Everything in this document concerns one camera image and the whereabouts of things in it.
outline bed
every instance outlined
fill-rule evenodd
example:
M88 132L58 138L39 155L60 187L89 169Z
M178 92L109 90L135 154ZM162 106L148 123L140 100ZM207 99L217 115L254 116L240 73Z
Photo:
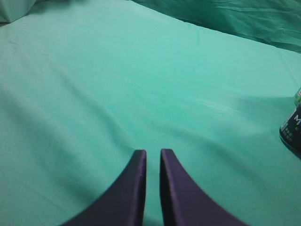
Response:
M54 226L147 150L145 226L162 225L161 148L249 225L298 226L301 164L279 127L297 52L127 0L49 0L0 27L0 224Z

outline bedding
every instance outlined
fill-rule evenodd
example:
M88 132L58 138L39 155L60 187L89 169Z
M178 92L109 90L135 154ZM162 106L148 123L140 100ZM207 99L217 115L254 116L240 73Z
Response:
M166 15L301 53L298 0L134 0Z
M279 127L301 55L125 0L49 0L0 28L0 224L54 226L146 149L145 226L172 148L249 225L299 226L301 162Z

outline wrinkled sheet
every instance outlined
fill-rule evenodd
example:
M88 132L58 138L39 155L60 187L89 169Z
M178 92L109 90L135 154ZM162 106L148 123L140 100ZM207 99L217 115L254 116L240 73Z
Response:
M36 4L0 28L0 225L82 211L146 149L145 225L162 225L159 152L252 226L299 226L301 162L279 139L301 55L132 1Z
M301 53L299 0L134 0L166 15Z

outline teal bed sheet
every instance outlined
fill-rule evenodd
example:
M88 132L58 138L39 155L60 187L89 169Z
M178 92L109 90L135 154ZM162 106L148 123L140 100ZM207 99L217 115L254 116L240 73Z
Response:
M145 225L162 225L159 152L252 226L299 226L301 162L279 139L301 55L132 1L50 0L0 28L0 225L54 226L146 149Z
M299 0L134 0L183 21L301 53Z

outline can label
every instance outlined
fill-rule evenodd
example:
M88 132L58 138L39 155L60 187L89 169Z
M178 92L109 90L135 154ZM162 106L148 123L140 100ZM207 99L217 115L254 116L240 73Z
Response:
M301 153L301 105L280 127L280 137L284 144L291 150Z
M299 89L299 91L296 93L295 95L295 104L298 106L299 104L301 104L301 88Z

